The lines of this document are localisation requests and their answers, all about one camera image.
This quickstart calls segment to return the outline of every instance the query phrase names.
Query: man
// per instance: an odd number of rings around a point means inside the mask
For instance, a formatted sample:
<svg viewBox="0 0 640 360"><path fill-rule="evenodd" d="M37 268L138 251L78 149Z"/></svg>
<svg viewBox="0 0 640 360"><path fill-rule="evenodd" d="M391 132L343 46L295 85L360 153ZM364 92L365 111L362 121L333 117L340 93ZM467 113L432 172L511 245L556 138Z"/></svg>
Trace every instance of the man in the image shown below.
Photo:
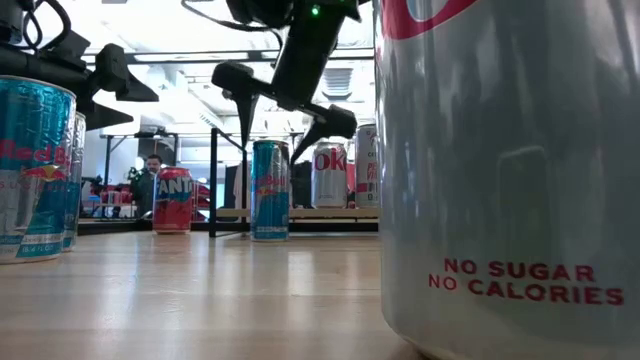
<svg viewBox="0 0 640 360"><path fill-rule="evenodd" d="M153 210L153 179L161 167L162 158L156 154L150 155L142 176L132 184L133 200L136 202L136 213L139 218Z"/></svg>

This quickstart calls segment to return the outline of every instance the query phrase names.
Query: wooden table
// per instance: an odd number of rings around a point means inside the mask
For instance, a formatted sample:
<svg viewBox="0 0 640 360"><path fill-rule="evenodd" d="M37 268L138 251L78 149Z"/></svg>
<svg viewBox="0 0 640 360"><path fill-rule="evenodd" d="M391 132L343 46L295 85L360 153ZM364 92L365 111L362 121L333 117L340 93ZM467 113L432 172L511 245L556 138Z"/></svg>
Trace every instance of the wooden table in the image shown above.
<svg viewBox="0 0 640 360"><path fill-rule="evenodd" d="M0 266L2 360L416 360L380 311L375 237L129 233Z"/></svg>

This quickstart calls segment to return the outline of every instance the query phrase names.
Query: coke can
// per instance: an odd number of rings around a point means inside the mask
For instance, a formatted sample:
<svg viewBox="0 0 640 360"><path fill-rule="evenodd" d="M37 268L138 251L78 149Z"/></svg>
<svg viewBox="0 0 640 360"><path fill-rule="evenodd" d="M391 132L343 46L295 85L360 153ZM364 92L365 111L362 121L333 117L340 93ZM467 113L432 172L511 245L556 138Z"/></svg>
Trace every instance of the coke can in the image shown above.
<svg viewBox="0 0 640 360"><path fill-rule="evenodd" d="M191 230L193 180L188 169L168 166L154 178L153 230L187 233Z"/></svg>
<svg viewBox="0 0 640 360"><path fill-rule="evenodd" d="M640 359L638 0L374 1L382 300L433 359Z"/></svg>
<svg viewBox="0 0 640 360"><path fill-rule="evenodd" d="M56 258L65 231L75 95L0 76L0 263Z"/></svg>
<svg viewBox="0 0 640 360"><path fill-rule="evenodd" d="M316 209L347 206L347 151L344 145L321 142L313 152L311 205Z"/></svg>
<svg viewBox="0 0 640 360"><path fill-rule="evenodd" d="M82 204L82 159L84 158L84 135L87 129L85 116L76 113L76 124L73 130L71 145L71 166L69 184L67 185L67 209L65 213L65 235L62 250L72 251L76 246L78 232L78 214Z"/></svg>
<svg viewBox="0 0 640 360"><path fill-rule="evenodd" d="M253 143L251 163L251 239L284 241L289 237L289 145L284 141Z"/></svg>
<svg viewBox="0 0 640 360"><path fill-rule="evenodd" d="M356 206L378 207L378 131L375 124L356 131Z"/></svg>

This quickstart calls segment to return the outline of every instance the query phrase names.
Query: diet coke can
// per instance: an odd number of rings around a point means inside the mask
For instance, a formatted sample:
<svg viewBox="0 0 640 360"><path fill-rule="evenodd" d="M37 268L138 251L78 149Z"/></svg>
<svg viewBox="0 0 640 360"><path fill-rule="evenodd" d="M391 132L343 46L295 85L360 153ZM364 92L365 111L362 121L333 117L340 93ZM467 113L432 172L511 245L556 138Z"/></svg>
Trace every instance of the diet coke can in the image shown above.
<svg viewBox="0 0 640 360"><path fill-rule="evenodd" d="M378 207L378 132L375 124L356 132L356 206Z"/></svg>
<svg viewBox="0 0 640 360"><path fill-rule="evenodd" d="M347 206L347 151L340 143L321 142L313 152L311 205L320 208Z"/></svg>
<svg viewBox="0 0 640 360"><path fill-rule="evenodd" d="M191 230L193 181L188 169L166 167L155 177L153 230L187 233Z"/></svg>
<svg viewBox="0 0 640 360"><path fill-rule="evenodd" d="M430 359L640 359L640 1L373 3L391 328Z"/></svg>

